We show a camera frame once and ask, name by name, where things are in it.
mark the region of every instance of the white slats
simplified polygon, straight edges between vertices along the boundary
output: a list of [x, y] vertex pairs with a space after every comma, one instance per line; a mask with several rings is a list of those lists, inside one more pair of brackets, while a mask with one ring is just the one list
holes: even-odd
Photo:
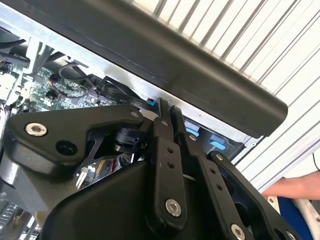
[[257, 189], [320, 146], [320, 1], [168, 0], [160, 20], [289, 106], [270, 137], [232, 161]]

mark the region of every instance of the wire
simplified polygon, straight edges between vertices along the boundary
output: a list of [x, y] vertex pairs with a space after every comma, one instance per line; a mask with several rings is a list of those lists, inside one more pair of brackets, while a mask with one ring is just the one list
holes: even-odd
[[133, 90], [131, 90], [128, 86], [112, 79], [111, 77], [106, 76], [106, 77], [104, 77], [104, 79], [102, 81], [105, 81], [105, 82], [112, 84], [114, 87], [116, 87], [120, 92], [124, 93], [125, 95], [129, 95], [133, 98], [141, 100], [139, 95], [136, 94]]
[[62, 52], [55, 52], [54, 54], [52, 54], [51, 56], [48, 57], [48, 59], [46, 60], [47, 63], [50, 62], [54, 62], [55, 60], [62, 58], [64, 56], [64, 54]]
[[[118, 82], [120, 85], [117, 86], [117, 85], [114, 85], [112, 82], [110, 82], [110, 79], [112, 79], [112, 78], [105, 77], [97, 85], [97, 89], [99, 90], [100, 95], [102, 95], [103, 97], [110, 99], [114, 102], [118, 102], [118, 103], [122, 103], [122, 104], [129, 104], [129, 105], [135, 106], [139, 109], [145, 109], [145, 110], [150, 110], [150, 111], [154, 110], [153, 106], [148, 104], [145, 100], [141, 99], [139, 96], [135, 97], [135, 95], [126, 94], [125, 92], [128, 92], [127, 89], [125, 91], [120, 90], [118, 86], [123, 85], [122, 83]], [[109, 85], [101, 86], [101, 84], [105, 83], [105, 82], [108, 82]]]
[[80, 77], [76, 77], [76, 78], [68, 78], [68, 77], [65, 77], [62, 75], [62, 71], [64, 69], [67, 69], [67, 68], [73, 68], [73, 67], [76, 67], [78, 66], [79, 63], [76, 63], [76, 62], [70, 62], [68, 63], [67, 65], [64, 65], [63, 67], [61, 67], [58, 71], [59, 73], [59, 76], [65, 80], [68, 80], [68, 81], [82, 81], [82, 80], [86, 80], [91, 86], [95, 87], [95, 85], [90, 81], [90, 79], [92, 77], [96, 77], [95, 75], [93, 74], [89, 74], [89, 75], [85, 75], [85, 76], [80, 76]]
[[21, 65], [24, 68], [27, 68], [30, 64], [30, 59], [28, 58], [14, 56], [12, 54], [4, 53], [4, 52], [0, 52], [0, 60], [4, 62], [12, 63], [12, 64]]
[[24, 40], [24, 39], [20, 39], [17, 41], [10, 41], [10, 42], [0, 42], [0, 49], [12, 48], [12, 47], [18, 46], [20, 44], [23, 44], [25, 42], [26, 42], [26, 40]]

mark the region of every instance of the metal bolt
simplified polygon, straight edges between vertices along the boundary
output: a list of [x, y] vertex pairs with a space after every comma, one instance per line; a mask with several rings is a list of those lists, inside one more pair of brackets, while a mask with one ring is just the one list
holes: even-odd
[[190, 134], [189, 138], [191, 138], [192, 141], [197, 141], [197, 137], [193, 134]]
[[167, 212], [174, 217], [179, 217], [181, 215], [181, 206], [174, 199], [168, 199], [165, 201], [165, 208]]
[[224, 157], [221, 156], [219, 153], [217, 153], [215, 156], [216, 156], [216, 158], [219, 159], [220, 161], [223, 161], [223, 160], [224, 160]]
[[27, 126], [25, 126], [24, 130], [27, 134], [35, 137], [42, 137], [48, 132], [44, 125], [36, 122], [29, 123]]
[[246, 236], [244, 231], [237, 225], [237, 224], [232, 224], [231, 225], [231, 231], [233, 235], [235, 235], [236, 239], [238, 240], [245, 240]]
[[163, 125], [165, 125], [166, 127], [168, 127], [169, 125], [168, 125], [168, 123], [166, 122], [166, 121], [161, 121], [161, 123], [163, 124]]
[[132, 112], [131, 112], [131, 115], [134, 116], [135, 118], [138, 118], [138, 117], [139, 117], [139, 114], [136, 113], [135, 111], [132, 111]]
[[295, 235], [293, 235], [290, 231], [286, 231], [286, 234], [288, 234], [288, 236], [289, 236], [289, 238], [290, 238], [291, 240], [297, 240], [296, 237], [295, 237]]

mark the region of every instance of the green circuit board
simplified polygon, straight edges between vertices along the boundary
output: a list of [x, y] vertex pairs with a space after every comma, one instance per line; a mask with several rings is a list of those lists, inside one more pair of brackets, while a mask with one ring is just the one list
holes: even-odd
[[[51, 99], [47, 96], [50, 90], [49, 78], [53, 73], [46, 68], [42, 68], [34, 77], [30, 86], [29, 104], [31, 112], [43, 112], [52, 110], [90, 108], [97, 106], [109, 106], [116, 104], [105, 97], [91, 92], [81, 98], [68, 98], [58, 95], [57, 98]], [[68, 96], [78, 97], [85, 94], [88, 89], [84, 86], [69, 80], [60, 80], [55, 87]]]

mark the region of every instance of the black mechanical arm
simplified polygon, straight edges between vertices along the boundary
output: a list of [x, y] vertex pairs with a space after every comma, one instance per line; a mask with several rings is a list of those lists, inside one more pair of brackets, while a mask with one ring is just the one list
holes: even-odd
[[[301, 239], [223, 154], [203, 152], [178, 107], [155, 107], [155, 119], [115, 105], [8, 120], [1, 164], [20, 174], [2, 185], [48, 213], [40, 240]], [[81, 166], [121, 153], [132, 163], [76, 191]]]

